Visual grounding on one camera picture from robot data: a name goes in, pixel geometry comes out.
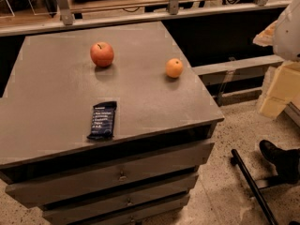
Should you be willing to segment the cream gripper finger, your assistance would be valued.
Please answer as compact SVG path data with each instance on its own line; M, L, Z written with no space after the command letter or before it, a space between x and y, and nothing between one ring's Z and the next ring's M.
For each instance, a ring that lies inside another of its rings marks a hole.
M269 24L261 33L255 36L253 43L262 47L273 45L273 35L277 22Z
M284 61L279 67L269 67L262 83L258 113L275 119L299 93L299 62Z

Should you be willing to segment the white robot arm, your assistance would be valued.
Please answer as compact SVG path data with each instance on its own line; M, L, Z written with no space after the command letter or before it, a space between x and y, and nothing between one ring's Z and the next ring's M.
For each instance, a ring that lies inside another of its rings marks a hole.
M259 114L275 119L300 92L300 0L292 0L253 43L272 46L273 53L283 59L265 74L258 102Z

